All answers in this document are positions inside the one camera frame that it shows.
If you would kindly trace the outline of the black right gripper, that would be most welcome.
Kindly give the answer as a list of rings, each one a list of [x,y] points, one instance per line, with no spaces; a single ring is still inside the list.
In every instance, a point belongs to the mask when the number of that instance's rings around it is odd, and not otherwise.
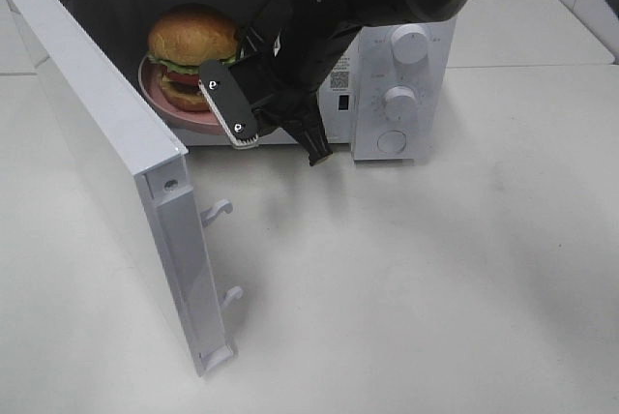
[[[332,154],[318,106],[318,89],[357,37],[349,23],[311,26],[291,22],[278,36],[229,70],[260,129],[284,129],[315,166]]]

